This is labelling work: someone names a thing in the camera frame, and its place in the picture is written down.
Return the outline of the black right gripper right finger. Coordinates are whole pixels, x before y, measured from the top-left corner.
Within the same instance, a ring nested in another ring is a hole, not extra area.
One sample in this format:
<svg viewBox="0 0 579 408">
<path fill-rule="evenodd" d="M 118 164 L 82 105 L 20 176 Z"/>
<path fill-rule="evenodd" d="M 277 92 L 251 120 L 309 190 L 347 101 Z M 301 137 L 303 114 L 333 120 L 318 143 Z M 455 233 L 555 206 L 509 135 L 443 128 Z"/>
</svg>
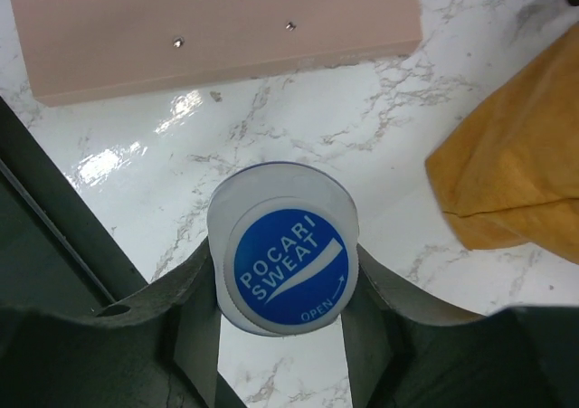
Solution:
<svg viewBox="0 0 579 408">
<path fill-rule="evenodd" d="M 356 407 L 575 407 L 578 310 L 517 305 L 487 317 L 358 250 L 341 315 Z"/>
</svg>

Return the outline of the clear water bottle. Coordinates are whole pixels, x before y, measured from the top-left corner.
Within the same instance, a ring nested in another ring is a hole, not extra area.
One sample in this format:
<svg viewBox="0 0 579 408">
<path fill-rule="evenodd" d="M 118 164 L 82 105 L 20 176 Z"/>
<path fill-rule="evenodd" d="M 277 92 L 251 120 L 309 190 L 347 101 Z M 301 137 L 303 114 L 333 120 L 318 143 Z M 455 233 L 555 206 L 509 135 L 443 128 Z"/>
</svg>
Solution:
<svg viewBox="0 0 579 408">
<path fill-rule="evenodd" d="M 306 334 L 332 324 L 359 273 L 359 222 L 349 192 L 325 172 L 267 162 L 224 179 L 207 216 L 217 304 L 260 336 Z"/>
</svg>

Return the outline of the pink notebook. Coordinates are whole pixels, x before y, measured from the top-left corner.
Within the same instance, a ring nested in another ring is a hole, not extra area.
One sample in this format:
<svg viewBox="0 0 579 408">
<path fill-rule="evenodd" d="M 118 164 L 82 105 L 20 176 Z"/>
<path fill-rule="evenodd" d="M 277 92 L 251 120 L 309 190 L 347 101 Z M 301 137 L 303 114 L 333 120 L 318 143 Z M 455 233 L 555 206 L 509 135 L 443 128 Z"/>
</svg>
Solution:
<svg viewBox="0 0 579 408">
<path fill-rule="evenodd" d="M 413 52 L 419 0 L 10 0 L 47 106 Z"/>
</svg>

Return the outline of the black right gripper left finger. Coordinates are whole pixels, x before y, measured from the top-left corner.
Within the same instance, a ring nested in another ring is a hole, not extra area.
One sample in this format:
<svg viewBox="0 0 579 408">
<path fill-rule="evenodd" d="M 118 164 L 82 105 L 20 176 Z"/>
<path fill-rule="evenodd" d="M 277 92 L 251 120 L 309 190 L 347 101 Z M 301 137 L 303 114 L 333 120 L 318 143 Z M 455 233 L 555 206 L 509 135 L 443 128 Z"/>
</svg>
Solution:
<svg viewBox="0 0 579 408">
<path fill-rule="evenodd" d="M 207 242 L 96 316 L 1 308 L 4 407 L 213 407 L 220 314 Z"/>
</svg>

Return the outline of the yellow canvas tote bag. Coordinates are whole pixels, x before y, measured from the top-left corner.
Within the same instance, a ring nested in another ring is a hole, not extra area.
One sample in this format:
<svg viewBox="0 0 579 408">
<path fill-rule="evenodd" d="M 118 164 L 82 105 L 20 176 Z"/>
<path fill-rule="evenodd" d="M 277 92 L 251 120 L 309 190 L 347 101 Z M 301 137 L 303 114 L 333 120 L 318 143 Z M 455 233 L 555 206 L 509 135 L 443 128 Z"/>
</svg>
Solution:
<svg viewBox="0 0 579 408">
<path fill-rule="evenodd" d="M 577 262 L 577 25 L 474 109 L 425 167 L 465 248 L 534 243 Z"/>
</svg>

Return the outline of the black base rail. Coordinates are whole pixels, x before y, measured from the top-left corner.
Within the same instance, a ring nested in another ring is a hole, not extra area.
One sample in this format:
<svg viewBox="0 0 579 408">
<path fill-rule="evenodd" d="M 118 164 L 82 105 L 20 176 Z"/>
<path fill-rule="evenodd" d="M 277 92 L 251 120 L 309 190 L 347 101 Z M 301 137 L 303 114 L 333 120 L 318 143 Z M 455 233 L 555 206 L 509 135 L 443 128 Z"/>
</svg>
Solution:
<svg viewBox="0 0 579 408">
<path fill-rule="evenodd" d="M 1 302 L 95 314 L 146 287 L 7 103 L 1 104 Z"/>
</svg>

